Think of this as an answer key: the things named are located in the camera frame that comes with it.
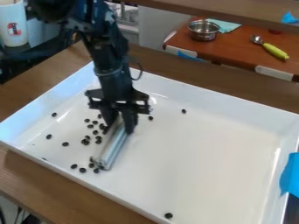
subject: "wooden table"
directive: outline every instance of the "wooden table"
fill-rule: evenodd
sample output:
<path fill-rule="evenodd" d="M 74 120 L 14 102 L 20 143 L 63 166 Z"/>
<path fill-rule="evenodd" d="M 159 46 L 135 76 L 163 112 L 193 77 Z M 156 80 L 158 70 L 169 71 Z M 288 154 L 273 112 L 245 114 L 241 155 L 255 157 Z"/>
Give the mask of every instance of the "wooden table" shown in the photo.
<path fill-rule="evenodd" d="M 296 83 L 200 64 L 140 46 L 131 46 L 130 54 L 146 71 L 299 113 Z M 79 42 L 0 86 L 0 121 L 89 61 Z M 0 148 L 0 194 L 49 223 L 154 223 L 5 148 Z"/>
<path fill-rule="evenodd" d="M 218 33 L 211 42 L 198 42 L 189 38 L 188 23 L 184 24 L 177 33 L 165 42 L 165 46 L 194 51 L 198 57 L 216 63 L 226 64 L 254 70 L 256 66 L 273 68 L 275 70 L 299 74 L 299 35 L 282 33 L 273 34 L 268 29 L 242 25 L 229 33 Z M 261 35 L 265 42 L 281 48 L 288 53 L 290 59 L 285 62 L 266 52 L 260 45 L 250 42 L 250 37 Z"/>

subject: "silver metal rod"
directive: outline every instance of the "silver metal rod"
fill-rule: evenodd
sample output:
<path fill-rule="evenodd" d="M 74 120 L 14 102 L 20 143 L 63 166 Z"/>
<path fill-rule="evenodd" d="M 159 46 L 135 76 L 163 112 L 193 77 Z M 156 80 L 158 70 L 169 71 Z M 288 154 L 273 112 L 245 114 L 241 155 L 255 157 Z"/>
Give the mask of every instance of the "silver metal rod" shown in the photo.
<path fill-rule="evenodd" d="M 113 129 L 110 129 L 110 131 L 113 133 L 111 133 L 111 137 L 109 138 L 108 143 L 105 145 L 105 148 L 94 161 L 98 164 L 98 166 L 101 167 L 101 169 L 105 171 L 111 169 L 118 153 L 128 137 L 123 121 L 117 122 L 115 126 L 116 127 L 111 127 Z"/>

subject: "white tray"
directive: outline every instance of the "white tray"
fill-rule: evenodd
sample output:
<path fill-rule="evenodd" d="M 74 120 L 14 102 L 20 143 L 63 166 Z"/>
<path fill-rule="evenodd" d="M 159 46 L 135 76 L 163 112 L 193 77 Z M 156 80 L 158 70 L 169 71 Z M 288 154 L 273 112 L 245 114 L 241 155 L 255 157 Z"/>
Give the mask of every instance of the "white tray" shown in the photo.
<path fill-rule="evenodd" d="M 298 115 L 144 73 L 135 87 L 150 95 L 154 121 L 140 115 L 112 170 L 95 174 L 88 160 L 102 146 L 80 140 L 98 115 L 83 93 L 98 87 L 91 63 L 2 122 L 1 143 L 158 223 L 282 223 L 279 178 Z"/>

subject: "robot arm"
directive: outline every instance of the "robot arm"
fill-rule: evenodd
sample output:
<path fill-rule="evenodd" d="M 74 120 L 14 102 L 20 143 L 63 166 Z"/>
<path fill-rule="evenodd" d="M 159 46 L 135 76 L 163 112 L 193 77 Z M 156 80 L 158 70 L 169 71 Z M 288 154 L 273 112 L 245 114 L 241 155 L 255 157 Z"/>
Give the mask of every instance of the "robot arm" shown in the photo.
<path fill-rule="evenodd" d="M 133 133 L 138 114 L 150 112 L 149 96 L 133 88 L 129 44 L 108 5 L 103 0 L 30 0 L 29 4 L 44 20 L 66 23 L 79 32 L 101 84 L 101 89 L 86 91 L 89 107 L 101 111 L 108 129 L 122 114 L 127 134 Z"/>

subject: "blue paper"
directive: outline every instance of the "blue paper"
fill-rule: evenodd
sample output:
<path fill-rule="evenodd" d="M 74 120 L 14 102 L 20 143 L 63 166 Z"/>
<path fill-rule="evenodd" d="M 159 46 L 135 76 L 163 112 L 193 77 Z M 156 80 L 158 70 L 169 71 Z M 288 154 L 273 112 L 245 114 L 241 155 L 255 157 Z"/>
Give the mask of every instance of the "blue paper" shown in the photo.
<path fill-rule="evenodd" d="M 241 24 L 234 24 L 234 23 L 229 23 L 229 22 L 225 22 L 217 19 L 211 19 L 211 18 L 208 18 L 205 21 L 212 22 L 218 25 L 220 27 L 219 32 L 221 33 L 231 32 L 241 26 Z"/>
<path fill-rule="evenodd" d="M 299 153 L 289 154 L 289 161 L 280 179 L 282 195 L 291 193 L 299 198 Z"/>
<path fill-rule="evenodd" d="M 181 52 L 181 51 L 177 51 L 177 56 L 178 56 L 178 57 L 181 57 L 181 58 L 184 58 L 184 59 L 187 59 L 187 60 L 194 60 L 194 61 L 205 62 L 203 59 L 193 58 L 193 57 L 191 57 L 191 56 L 189 56 L 189 55 L 184 54 L 184 53 Z"/>
<path fill-rule="evenodd" d="M 282 17 L 282 23 L 284 24 L 293 24 L 293 23 L 297 23 L 298 21 L 299 19 L 295 18 L 290 11 L 288 11 Z"/>

